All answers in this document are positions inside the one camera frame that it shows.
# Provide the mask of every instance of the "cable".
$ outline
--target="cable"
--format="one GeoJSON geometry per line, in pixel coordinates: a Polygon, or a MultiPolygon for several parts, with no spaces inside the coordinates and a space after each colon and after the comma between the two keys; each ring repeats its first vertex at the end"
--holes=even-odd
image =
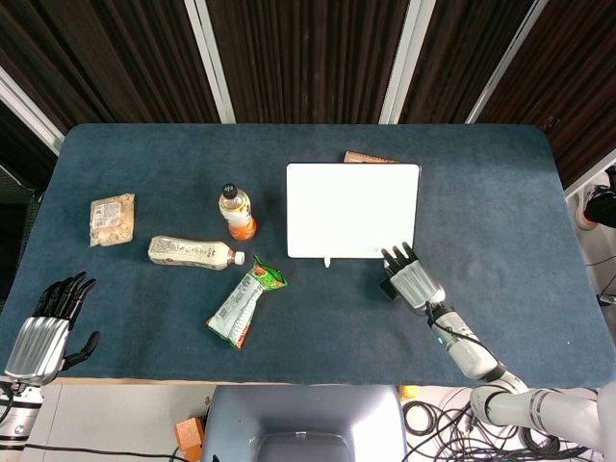
{"type": "Polygon", "coordinates": [[[607,283],[607,285],[605,287],[603,287],[603,290],[601,291],[601,293],[599,294],[599,298],[601,298],[603,296],[603,294],[605,294],[605,291],[607,290],[607,288],[611,285],[612,282],[614,282],[614,279],[616,279],[616,274],[614,274],[614,277],[612,277],[609,282],[607,283]]]}
{"type": "Polygon", "coordinates": [[[175,458],[175,454],[177,454],[177,451],[180,450],[180,448],[176,448],[174,452],[171,453],[171,455],[169,456],[169,460],[168,462],[173,462],[173,459],[175,458]]]}
{"type": "Polygon", "coordinates": [[[444,327],[442,324],[440,324],[439,322],[437,322],[434,319],[434,314],[432,313],[432,304],[427,302],[425,304],[425,312],[427,313],[428,318],[432,321],[432,323],[434,325],[436,325],[439,329],[443,330],[444,332],[448,332],[450,335],[457,337],[459,339],[465,339],[468,340],[469,342],[473,342],[474,344],[479,345],[480,347],[482,347],[483,349],[485,349],[488,353],[490,353],[490,356],[492,356],[495,361],[498,363],[499,360],[497,359],[497,357],[494,355],[494,353],[492,352],[492,350],[490,348],[488,348],[486,345],[484,345],[481,341],[479,341],[478,339],[475,339],[469,335],[464,335],[464,334],[460,334],[459,332],[454,331],[451,327],[444,327]]]}
{"type": "Polygon", "coordinates": [[[11,408],[13,407],[13,390],[11,389],[11,385],[6,382],[0,382],[0,390],[2,393],[7,396],[7,400],[9,401],[4,408],[4,412],[2,416],[0,416],[0,424],[7,418],[9,412],[11,412],[11,408]]]}
{"type": "Polygon", "coordinates": [[[611,260],[612,258],[616,258],[616,255],[612,255],[611,257],[606,258],[605,260],[601,260],[600,262],[597,263],[589,263],[588,265],[586,265],[587,267],[595,267],[596,265],[600,265],[601,263],[605,263],[609,260],[611,260]]]}
{"type": "Polygon", "coordinates": [[[179,460],[180,462],[191,462],[189,459],[185,459],[184,457],[180,457],[174,454],[144,454],[141,452],[131,452],[128,450],[101,450],[101,449],[89,449],[89,448],[61,448],[57,446],[44,446],[44,445],[34,445],[31,443],[27,443],[25,445],[26,448],[31,449],[43,449],[43,450],[58,450],[62,452],[87,452],[89,454],[100,454],[100,455],[127,455],[130,457],[143,457],[146,459],[168,459],[168,460],[179,460]]]}
{"type": "Polygon", "coordinates": [[[462,387],[459,388],[458,390],[456,390],[449,398],[447,401],[445,401],[445,403],[443,403],[443,401],[445,400],[444,398],[441,400],[441,402],[439,402],[439,405],[437,406],[439,409],[447,409],[447,405],[452,402],[455,397],[457,397],[458,395],[460,395],[462,392],[471,390],[471,388],[469,387],[462,387]]]}
{"type": "MultiPolygon", "coordinates": [[[[457,390],[447,400],[447,403],[464,390],[457,390]]],[[[539,462],[542,460],[565,459],[593,462],[592,459],[582,456],[590,449],[580,445],[570,446],[570,442],[536,430],[518,426],[506,426],[500,433],[494,432],[494,430],[488,428],[490,425],[486,425],[482,421],[475,421],[476,417],[472,412],[469,412],[471,410],[469,402],[461,409],[446,409],[446,406],[440,407],[429,402],[417,400],[404,403],[402,412],[408,433],[415,436],[425,436],[425,438],[416,446],[407,443],[409,451],[404,455],[402,462],[408,461],[409,457],[414,453],[438,462],[539,462]],[[425,412],[428,418],[427,426],[415,428],[412,425],[409,414],[415,408],[421,408],[425,412]],[[465,422],[468,423],[467,431],[462,429],[465,422]],[[476,428],[476,432],[473,434],[471,434],[470,430],[471,423],[475,423],[476,428]],[[533,439],[532,432],[535,431],[545,438],[545,442],[539,443],[533,439]],[[522,448],[507,449],[506,445],[513,441],[518,434],[524,446],[522,448]],[[423,446],[429,442],[436,444],[436,452],[433,454],[423,449],[423,446]]]]}
{"type": "Polygon", "coordinates": [[[429,435],[430,433],[432,433],[434,429],[436,428],[436,410],[440,411],[438,407],[436,407],[434,404],[430,404],[429,402],[425,402],[425,401],[405,402],[404,405],[402,406],[402,414],[404,415],[404,426],[406,427],[406,431],[408,431],[411,435],[415,435],[415,436],[425,436],[425,435],[429,435]],[[425,412],[427,416],[427,425],[425,426],[424,429],[418,430],[418,429],[413,428],[407,420],[408,413],[414,407],[419,407],[423,409],[423,411],[425,412]]]}

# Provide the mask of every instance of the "orange juice bottle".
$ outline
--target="orange juice bottle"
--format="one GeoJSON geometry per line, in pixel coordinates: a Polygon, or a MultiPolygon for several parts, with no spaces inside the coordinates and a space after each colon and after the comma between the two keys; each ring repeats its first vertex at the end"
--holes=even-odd
{"type": "Polygon", "coordinates": [[[250,199],[244,191],[227,183],[222,187],[218,207],[229,223],[229,234],[233,239],[248,241],[254,237],[257,232],[257,222],[250,213],[250,199]]]}

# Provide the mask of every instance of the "white tablet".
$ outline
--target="white tablet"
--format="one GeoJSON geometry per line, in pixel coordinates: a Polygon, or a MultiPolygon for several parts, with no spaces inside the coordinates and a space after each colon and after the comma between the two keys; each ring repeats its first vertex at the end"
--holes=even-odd
{"type": "Polygon", "coordinates": [[[383,258],[413,245],[421,169],[415,164],[288,164],[292,258],[383,258]]]}

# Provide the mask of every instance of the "brown curtain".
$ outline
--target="brown curtain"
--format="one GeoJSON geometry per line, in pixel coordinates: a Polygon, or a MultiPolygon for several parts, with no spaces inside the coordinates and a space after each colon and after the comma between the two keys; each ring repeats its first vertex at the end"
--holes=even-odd
{"type": "Polygon", "coordinates": [[[26,188],[45,188],[56,155],[0,103],[0,165],[26,188]]]}
{"type": "Polygon", "coordinates": [[[400,123],[464,122],[531,4],[438,0],[400,123]]]}
{"type": "Polygon", "coordinates": [[[239,122],[376,123],[408,0],[208,0],[239,122]]]}
{"type": "Polygon", "coordinates": [[[218,121],[182,0],[0,2],[0,65],[63,132],[218,121]]]}
{"type": "Polygon", "coordinates": [[[551,1],[479,117],[546,132],[565,187],[616,148],[616,3],[551,1]]]}

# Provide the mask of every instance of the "table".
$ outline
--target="table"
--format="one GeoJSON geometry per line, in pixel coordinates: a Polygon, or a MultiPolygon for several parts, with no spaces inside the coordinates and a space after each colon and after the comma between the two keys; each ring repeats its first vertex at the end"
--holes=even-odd
{"type": "Polygon", "coordinates": [[[348,149],[422,166],[415,247],[467,324],[530,386],[598,386],[616,361],[552,154],[514,125],[86,124],[67,135],[0,317],[0,362],[51,282],[98,284],[69,339],[97,351],[69,377],[291,383],[470,383],[425,325],[379,291],[380,260],[290,259],[285,168],[341,162],[348,149]],[[223,183],[259,222],[234,243],[223,183]],[[135,238],[89,248],[90,202],[136,194],[135,238]],[[279,268],[241,351],[205,326],[248,266],[216,272],[149,262],[152,236],[221,240],[279,268]]]}

